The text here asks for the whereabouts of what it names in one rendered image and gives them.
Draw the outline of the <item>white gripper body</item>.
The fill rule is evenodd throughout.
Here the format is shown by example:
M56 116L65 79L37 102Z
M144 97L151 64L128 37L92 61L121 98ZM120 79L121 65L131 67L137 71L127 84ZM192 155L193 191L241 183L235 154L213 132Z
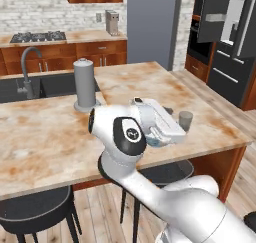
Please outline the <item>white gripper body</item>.
M185 139L186 132L173 119L172 115L170 115L164 107L154 99L146 99L146 103L153 107L156 123L146 137L152 136L160 139L161 141L170 139L172 141L171 144L182 143Z

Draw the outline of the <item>grey cup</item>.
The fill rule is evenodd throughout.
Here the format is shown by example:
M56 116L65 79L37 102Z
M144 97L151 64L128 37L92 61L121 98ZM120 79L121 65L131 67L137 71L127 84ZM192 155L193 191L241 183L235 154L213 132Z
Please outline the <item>grey cup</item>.
M189 111L181 111L179 113L179 125L185 132L188 132L192 123L193 114Z

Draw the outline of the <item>pale blue bowl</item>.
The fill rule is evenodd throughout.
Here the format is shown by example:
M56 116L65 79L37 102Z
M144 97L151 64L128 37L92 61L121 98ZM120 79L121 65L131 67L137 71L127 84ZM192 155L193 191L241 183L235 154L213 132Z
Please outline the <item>pale blue bowl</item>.
M147 136L146 141L147 141L148 145L150 145L151 147L154 147L154 148L161 148L164 146L168 146L172 143L172 141L170 139L161 141L160 139L152 137L152 136Z

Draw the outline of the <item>wooden oven cabinet stack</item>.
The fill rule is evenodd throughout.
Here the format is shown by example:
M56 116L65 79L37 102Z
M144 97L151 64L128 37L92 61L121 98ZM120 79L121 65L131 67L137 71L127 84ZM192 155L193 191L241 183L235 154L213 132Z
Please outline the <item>wooden oven cabinet stack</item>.
M215 49L214 42L199 43L198 30L203 0L195 0L190 35L187 48L185 68L194 76L207 82L212 57Z

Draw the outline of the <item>black fridge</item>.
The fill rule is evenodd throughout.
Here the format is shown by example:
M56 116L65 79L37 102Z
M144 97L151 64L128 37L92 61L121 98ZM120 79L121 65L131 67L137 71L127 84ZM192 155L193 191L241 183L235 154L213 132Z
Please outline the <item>black fridge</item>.
M245 0L230 0L221 39L216 43L207 85L228 101L242 106L256 57L233 57L233 47Z

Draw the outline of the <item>fridge door with shelves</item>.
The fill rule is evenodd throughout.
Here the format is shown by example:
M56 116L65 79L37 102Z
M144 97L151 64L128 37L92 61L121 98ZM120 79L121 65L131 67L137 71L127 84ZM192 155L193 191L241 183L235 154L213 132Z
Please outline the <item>fridge door with shelves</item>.
M221 39L230 0L203 0L197 40L199 43Z

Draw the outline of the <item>black round stool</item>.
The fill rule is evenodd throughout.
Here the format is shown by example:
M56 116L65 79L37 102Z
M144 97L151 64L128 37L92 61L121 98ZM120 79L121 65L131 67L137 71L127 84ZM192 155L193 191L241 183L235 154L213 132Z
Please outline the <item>black round stool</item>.
M190 177L194 173L194 167L189 160L182 160L141 169L140 173L156 186L163 188L170 183ZM133 243L137 243L140 205L141 202L135 198L133 214Z
M71 186L0 201L0 225L14 234L19 243L26 243L27 234L39 243L37 233L62 220L67 221L73 243L79 243L77 234L82 234L82 229Z
M243 218L244 223L256 233L256 211L250 212Z

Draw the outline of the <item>wooden kitchen island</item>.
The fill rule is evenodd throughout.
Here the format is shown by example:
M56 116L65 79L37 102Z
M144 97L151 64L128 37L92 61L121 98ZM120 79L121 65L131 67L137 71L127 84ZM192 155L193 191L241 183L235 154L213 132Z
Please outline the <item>wooden kitchen island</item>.
M250 138L155 62L98 67L101 103L153 98L175 112L193 114L183 143L146 149L138 168L190 160L198 175L212 176L226 199ZM0 200L66 185L104 184L97 168L103 150L89 134L88 117L63 96L0 104Z

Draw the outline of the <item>grey paper towel holder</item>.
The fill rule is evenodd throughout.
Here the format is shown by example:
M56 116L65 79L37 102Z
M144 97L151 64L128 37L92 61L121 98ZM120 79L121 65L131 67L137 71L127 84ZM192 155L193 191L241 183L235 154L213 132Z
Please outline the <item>grey paper towel holder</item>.
M94 64L91 60L80 58L73 65L77 94L74 108L79 112L87 113L100 104L95 94Z

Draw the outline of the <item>grey coffee machine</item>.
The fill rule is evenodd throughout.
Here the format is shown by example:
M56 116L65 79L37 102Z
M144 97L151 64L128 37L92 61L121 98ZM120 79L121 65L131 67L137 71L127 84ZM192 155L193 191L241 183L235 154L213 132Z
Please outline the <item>grey coffee machine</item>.
M106 10L106 31L111 36L117 36L119 34L118 31L118 22L119 22L119 14L114 10Z

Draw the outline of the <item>dark sink basin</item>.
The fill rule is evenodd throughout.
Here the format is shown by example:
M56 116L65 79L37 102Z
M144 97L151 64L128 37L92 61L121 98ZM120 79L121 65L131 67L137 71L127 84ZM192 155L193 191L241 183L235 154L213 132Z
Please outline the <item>dark sink basin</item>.
M73 73L31 77L35 99L73 95L76 93ZM0 103L24 101L26 93L19 93L24 86L23 78L0 80Z

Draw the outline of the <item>wooden base cupboards run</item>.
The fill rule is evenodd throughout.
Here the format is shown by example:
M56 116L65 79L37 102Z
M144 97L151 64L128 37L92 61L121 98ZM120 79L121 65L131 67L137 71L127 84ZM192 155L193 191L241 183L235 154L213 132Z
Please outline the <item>wooden base cupboards run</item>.
M86 58L95 67L125 64L127 62L127 41L97 41L76 44L54 44L38 46L42 57L30 51L25 59L28 73L69 70L73 63ZM0 75L21 74L21 56L25 47L0 49Z

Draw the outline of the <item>grey sink tap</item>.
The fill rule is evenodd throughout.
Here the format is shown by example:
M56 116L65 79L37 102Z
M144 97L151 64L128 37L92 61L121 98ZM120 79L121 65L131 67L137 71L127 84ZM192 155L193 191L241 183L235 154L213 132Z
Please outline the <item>grey sink tap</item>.
M22 56L21 56L21 68L22 68L22 73L24 76L24 87L23 88L17 87L17 92L19 94L25 93L27 95L28 99L33 99L35 97L35 94L34 94L32 82L28 77L28 73L27 73L27 69L26 69L26 57L30 51L35 51L39 58L42 57L41 51L36 47L27 47L23 51Z

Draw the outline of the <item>black gas hob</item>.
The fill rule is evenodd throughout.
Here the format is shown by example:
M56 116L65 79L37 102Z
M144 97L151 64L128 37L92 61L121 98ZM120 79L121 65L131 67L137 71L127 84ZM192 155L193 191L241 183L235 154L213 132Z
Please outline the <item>black gas hob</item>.
M29 43L45 41L62 41L66 39L66 34L61 31L48 31L46 33L17 33L14 34L11 43Z

